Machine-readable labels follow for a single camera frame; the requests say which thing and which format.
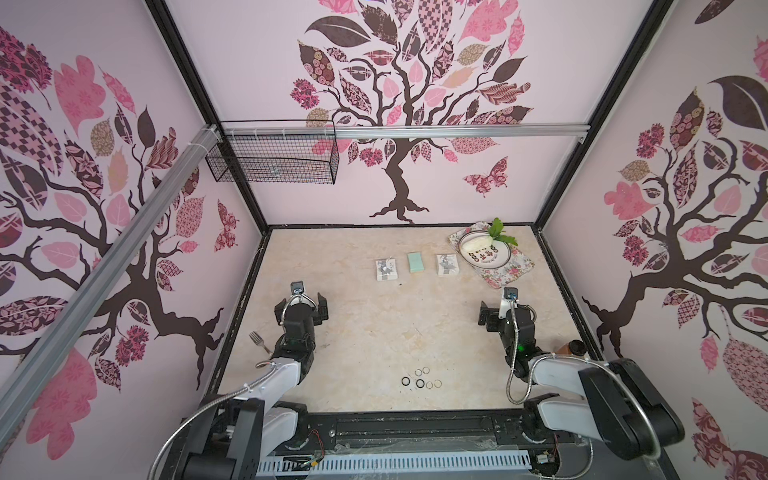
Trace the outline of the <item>mint green box lid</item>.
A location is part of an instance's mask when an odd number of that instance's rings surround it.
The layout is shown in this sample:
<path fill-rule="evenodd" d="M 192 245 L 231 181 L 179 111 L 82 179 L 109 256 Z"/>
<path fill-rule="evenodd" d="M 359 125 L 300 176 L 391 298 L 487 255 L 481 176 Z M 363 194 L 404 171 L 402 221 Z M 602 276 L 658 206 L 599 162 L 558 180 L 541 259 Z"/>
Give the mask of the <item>mint green box lid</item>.
<path fill-rule="evenodd" d="M 423 258 L 419 252 L 408 253 L 407 259 L 411 273 L 421 273 L 425 270 Z"/>

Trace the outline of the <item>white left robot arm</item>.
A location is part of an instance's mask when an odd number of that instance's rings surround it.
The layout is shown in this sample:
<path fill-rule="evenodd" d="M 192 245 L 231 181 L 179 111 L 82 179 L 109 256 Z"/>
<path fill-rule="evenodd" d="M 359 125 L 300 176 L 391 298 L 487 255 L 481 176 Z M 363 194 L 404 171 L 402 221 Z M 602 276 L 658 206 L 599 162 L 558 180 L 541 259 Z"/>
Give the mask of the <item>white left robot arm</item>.
<path fill-rule="evenodd" d="M 283 334 L 259 374 L 238 390 L 215 395 L 185 420 L 187 440 L 177 479 L 253 479 L 261 459 L 295 437 L 301 405 L 279 401 L 307 376 L 316 349 L 315 327 L 328 319 L 327 299 L 310 297 L 302 282 L 274 308 Z"/>

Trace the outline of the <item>clear plastic ring bag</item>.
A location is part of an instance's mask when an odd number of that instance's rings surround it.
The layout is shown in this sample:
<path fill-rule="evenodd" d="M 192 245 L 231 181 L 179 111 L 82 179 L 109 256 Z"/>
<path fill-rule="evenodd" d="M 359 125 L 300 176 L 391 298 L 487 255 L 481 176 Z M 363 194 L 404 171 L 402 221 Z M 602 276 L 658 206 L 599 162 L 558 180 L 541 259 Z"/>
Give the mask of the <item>clear plastic ring bag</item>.
<path fill-rule="evenodd" d="M 456 254 L 438 254 L 437 274 L 439 276 L 454 276 L 460 273 L 458 257 Z"/>

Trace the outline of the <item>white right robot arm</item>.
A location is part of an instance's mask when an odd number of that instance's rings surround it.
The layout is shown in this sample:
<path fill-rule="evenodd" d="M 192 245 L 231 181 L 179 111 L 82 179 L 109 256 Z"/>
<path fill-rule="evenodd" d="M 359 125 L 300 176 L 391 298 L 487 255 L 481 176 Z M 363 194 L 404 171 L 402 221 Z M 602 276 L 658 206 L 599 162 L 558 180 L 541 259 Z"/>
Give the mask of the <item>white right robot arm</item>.
<path fill-rule="evenodd" d="M 546 352 L 537 345 L 536 320 L 513 297 L 498 308 L 480 304 L 478 325 L 501 340 L 505 395 L 523 409 L 526 435 L 564 431 L 600 441 L 623 460 L 656 460 L 684 439 L 682 421 L 635 361 L 597 361 L 573 348 Z"/>

